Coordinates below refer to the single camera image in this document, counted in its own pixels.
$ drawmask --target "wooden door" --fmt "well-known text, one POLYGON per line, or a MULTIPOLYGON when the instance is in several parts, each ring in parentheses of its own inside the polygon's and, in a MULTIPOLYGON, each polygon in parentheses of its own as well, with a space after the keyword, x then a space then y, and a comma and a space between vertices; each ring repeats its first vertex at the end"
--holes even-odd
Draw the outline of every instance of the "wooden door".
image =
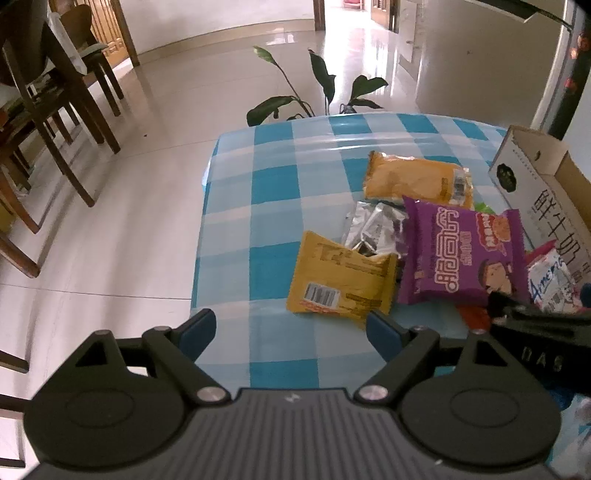
POLYGON ((90 6, 92 10, 91 30, 98 41, 109 46, 104 51, 109 64, 114 67, 128 58, 129 54, 111 0, 76 0, 76 3, 90 6))
POLYGON ((371 0, 371 19, 392 30, 392 0, 371 0))

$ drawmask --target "wooden chair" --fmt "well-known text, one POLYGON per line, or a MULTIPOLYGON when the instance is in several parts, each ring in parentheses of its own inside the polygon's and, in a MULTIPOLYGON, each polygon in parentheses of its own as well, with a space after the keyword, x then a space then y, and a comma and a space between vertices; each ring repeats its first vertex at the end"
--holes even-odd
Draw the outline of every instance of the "wooden chair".
POLYGON ((29 371, 29 362, 0 350, 0 367, 9 368, 15 372, 26 374, 29 371))
MULTIPOLYGON (((31 125, 32 122, 60 171, 68 178, 86 204, 93 206, 95 201, 62 157, 44 121, 49 117, 55 120, 54 115, 59 109, 66 108, 71 103, 98 143, 106 139, 115 153, 120 150, 120 147, 105 117, 86 89, 82 76, 75 70, 47 25, 47 10, 47 0, 12 0, 0 9, 0 47, 4 57, 3 60, 0 59, 2 60, 0 61, 0 82, 16 85, 25 107, 22 125, 31 125), (51 72, 52 81, 47 88, 32 96, 27 86, 42 74, 47 58, 55 65, 51 72)), ((5 194, 10 206, 31 231, 38 231, 39 226, 6 183, 5 175, 0 174, 0 190, 5 194)), ((12 244, 5 235, 0 235, 0 253, 27 275, 32 277, 39 275, 38 265, 12 244)))
POLYGON ((30 190, 28 179, 31 166, 18 145, 13 146, 13 139, 17 135, 23 135, 26 138, 30 132, 35 130, 35 126, 32 122, 28 125, 16 126, 15 124, 18 124, 20 119, 22 119, 22 115, 9 119, 0 131, 0 164, 6 166, 15 184, 20 184, 30 190))
POLYGON ((108 46, 104 43, 98 42, 90 30, 92 25, 92 10, 90 9, 90 6, 86 4, 77 5, 64 13, 60 20, 61 24, 66 29, 68 36, 72 40, 72 43, 79 51, 89 72, 94 72, 96 75, 96 79, 98 80, 113 113, 115 116, 119 116, 121 114, 119 106, 113 97, 113 93, 109 88, 105 75, 107 75, 111 81, 113 90, 119 99, 124 97, 123 90, 121 90, 121 87, 119 86, 119 82, 113 73, 111 65, 109 65, 105 55, 103 55, 103 50, 108 48, 108 46))
MULTIPOLYGON (((0 352, 0 367, 4 367, 4 364, 2 361, 4 356, 12 357, 12 355, 8 355, 7 353, 0 352)), ((27 361, 22 360, 17 357, 12 357, 12 358, 16 359, 18 361, 21 361, 21 362, 25 362, 27 364, 27 368, 25 370, 23 370, 22 368, 15 369, 12 367, 12 364, 7 365, 8 368, 11 368, 11 369, 16 370, 17 372, 21 372, 21 373, 28 372, 29 368, 28 368, 27 361)), ((22 420, 22 416, 25 412, 25 408, 28 403, 29 403, 29 400, 25 400, 24 398, 10 397, 8 395, 0 394, 0 418, 22 420)), ((0 467, 25 468, 26 464, 25 464, 25 460, 21 460, 21 459, 0 458, 0 467)))

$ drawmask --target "purple snack bag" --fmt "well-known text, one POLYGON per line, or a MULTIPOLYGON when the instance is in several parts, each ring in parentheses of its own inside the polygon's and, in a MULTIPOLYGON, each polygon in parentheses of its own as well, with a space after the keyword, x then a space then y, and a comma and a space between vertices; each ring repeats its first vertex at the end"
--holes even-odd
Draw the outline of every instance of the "purple snack bag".
POLYGON ((528 302, 518 210, 501 215, 404 198, 408 256, 398 301, 485 306, 491 291, 528 302))

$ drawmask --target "green leaf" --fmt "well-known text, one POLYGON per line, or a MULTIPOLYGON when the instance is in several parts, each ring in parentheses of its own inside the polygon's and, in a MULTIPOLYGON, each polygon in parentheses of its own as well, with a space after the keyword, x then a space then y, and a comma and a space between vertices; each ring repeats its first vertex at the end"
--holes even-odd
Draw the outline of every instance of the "green leaf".
POLYGON ((491 215, 495 214, 495 211, 484 202, 479 202, 479 203, 475 204, 474 210, 477 212, 482 212, 482 213, 490 213, 491 215))
POLYGON ((287 105, 294 100, 295 98, 291 96, 268 98, 263 103, 259 103, 246 114, 246 123, 249 127, 260 125, 265 121, 265 118, 274 113, 280 106, 287 105))
POLYGON ((368 106, 373 109, 384 108, 383 106, 379 106, 377 103, 365 98, 356 98, 355 100, 351 101, 350 105, 368 106))
POLYGON ((271 55, 271 52, 269 52, 268 50, 265 50, 264 48, 258 47, 256 45, 253 48, 255 49, 255 53, 256 53, 257 57, 259 57, 260 59, 263 59, 265 61, 268 61, 269 63, 272 63, 276 67, 279 66, 277 64, 277 62, 275 61, 275 59, 273 58, 273 55, 271 55))
POLYGON ((310 49, 308 49, 308 52, 310 53, 310 62, 312 63, 312 72, 314 73, 314 77, 316 77, 316 80, 318 80, 318 83, 322 86, 324 96, 330 105, 333 98, 335 98, 336 75, 329 75, 328 70, 326 70, 326 63, 320 55, 317 55, 313 50, 310 49))
POLYGON ((368 93, 375 92, 378 88, 388 86, 388 82, 382 77, 376 77, 368 79, 365 75, 359 75, 353 81, 353 87, 351 88, 351 103, 357 97, 367 95, 368 93))

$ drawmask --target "yellow snack bag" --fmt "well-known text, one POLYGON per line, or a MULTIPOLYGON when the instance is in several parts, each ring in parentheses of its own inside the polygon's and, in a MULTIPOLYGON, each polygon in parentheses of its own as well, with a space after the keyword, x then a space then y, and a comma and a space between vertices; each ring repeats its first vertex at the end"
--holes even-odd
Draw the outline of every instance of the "yellow snack bag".
POLYGON ((472 208, 472 176, 467 168, 424 158, 372 151, 363 180, 367 199, 402 202, 402 196, 440 205, 472 208))
POLYGON ((396 281, 395 254, 363 255, 306 231, 287 297, 294 313, 320 312, 353 319, 365 328, 370 310, 388 313, 396 281))

